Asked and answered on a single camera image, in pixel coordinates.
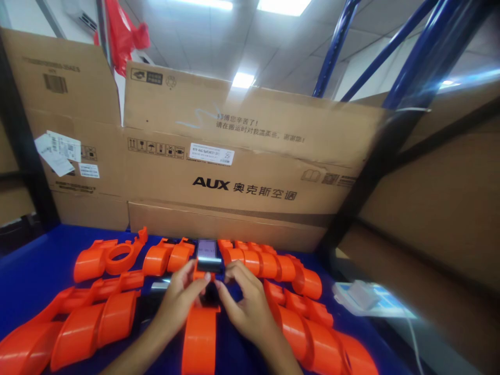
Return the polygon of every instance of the ceiling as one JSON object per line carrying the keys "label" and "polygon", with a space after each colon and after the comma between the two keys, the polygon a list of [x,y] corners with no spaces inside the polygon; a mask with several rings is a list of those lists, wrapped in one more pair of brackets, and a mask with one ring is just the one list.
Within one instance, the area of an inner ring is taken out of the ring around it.
{"label": "ceiling", "polygon": [[[392,37],[422,2],[362,0],[325,97],[334,94],[351,56]],[[134,23],[148,24],[152,45],[146,53],[157,65],[230,81],[242,71],[255,75],[256,85],[311,95],[345,1],[311,0],[299,17],[257,10],[258,0],[232,3],[232,10],[222,10],[178,0],[120,0]],[[500,67],[490,39],[483,27],[453,74]]]}

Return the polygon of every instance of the white label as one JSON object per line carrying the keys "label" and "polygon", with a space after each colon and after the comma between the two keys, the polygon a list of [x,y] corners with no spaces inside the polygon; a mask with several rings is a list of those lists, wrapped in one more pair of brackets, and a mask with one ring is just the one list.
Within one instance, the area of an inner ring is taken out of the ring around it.
{"label": "white label", "polygon": [[35,139],[36,150],[59,177],[74,171],[74,166],[59,153],[52,152],[52,138],[44,134]]}
{"label": "white label", "polygon": [[96,164],[80,163],[80,174],[82,177],[99,177],[99,167]]}
{"label": "white label", "polygon": [[231,165],[233,164],[234,151],[191,143],[189,157],[192,159],[211,161],[212,163]]}
{"label": "white label", "polygon": [[77,162],[82,161],[82,143],[76,139],[47,130],[52,138],[52,152],[59,153],[64,157]]}

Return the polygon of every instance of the blue table surface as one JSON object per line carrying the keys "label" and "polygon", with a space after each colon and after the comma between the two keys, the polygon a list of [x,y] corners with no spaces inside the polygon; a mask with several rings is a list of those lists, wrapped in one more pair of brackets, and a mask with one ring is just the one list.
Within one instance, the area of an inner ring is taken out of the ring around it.
{"label": "blue table surface", "polygon": [[[16,327],[38,314],[58,292],[74,285],[73,268],[78,254],[89,248],[94,240],[118,239],[119,243],[132,240],[136,234],[95,228],[60,225],[17,251],[0,259],[0,340]],[[149,236],[148,242],[137,257],[134,269],[141,269],[147,250],[160,241],[159,236]],[[334,280],[318,263],[314,254],[292,253],[306,268],[317,272],[323,283],[320,302],[333,315],[334,328],[358,339],[371,354],[380,375],[411,374],[392,349],[382,340],[368,319],[350,314],[333,298]],[[143,294],[149,282],[145,282]],[[290,283],[283,286],[293,290]],[[241,337],[229,322],[224,310],[217,318],[216,374],[239,375],[267,373],[266,365],[258,350]],[[138,333],[99,349],[85,361],[60,369],[57,374],[95,374],[105,368]],[[147,374],[181,373],[183,332],[167,346]],[[48,368],[44,374],[50,374]]]}

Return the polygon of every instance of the white cable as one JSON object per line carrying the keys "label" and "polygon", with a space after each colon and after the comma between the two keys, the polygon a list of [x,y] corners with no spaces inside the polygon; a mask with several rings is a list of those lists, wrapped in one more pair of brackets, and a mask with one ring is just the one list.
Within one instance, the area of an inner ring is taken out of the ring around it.
{"label": "white cable", "polygon": [[417,359],[418,370],[420,371],[420,375],[425,375],[422,370],[422,364],[420,363],[420,355],[418,354],[418,345],[417,338],[415,337],[415,332],[413,331],[413,324],[411,323],[410,317],[406,312],[406,309],[402,307],[403,313],[405,314],[406,321],[408,322],[408,326],[410,327],[411,339],[413,341],[413,349],[415,351],[415,358]]}

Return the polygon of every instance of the ceiling light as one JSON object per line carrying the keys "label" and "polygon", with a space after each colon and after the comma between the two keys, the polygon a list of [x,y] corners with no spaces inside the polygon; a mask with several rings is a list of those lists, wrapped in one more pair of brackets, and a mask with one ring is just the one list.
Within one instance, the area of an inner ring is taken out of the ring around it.
{"label": "ceiling light", "polygon": [[298,17],[311,0],[260,0],[257,10]]}
{"label": "ceiling light", "polygon": [[236,73],[233,79],[233,86],[234,88],[242,88],[242,89],[247,89],[252,84],[255,82],[254,75],[252,74],[246,74],[246,73]]}
{"label": "ceiling light", "polygon": [[224,0],[177,0],[177,1],[182,3],[207,6],[210,8],[219,8],[224,10],[233,9],[233,3]]}

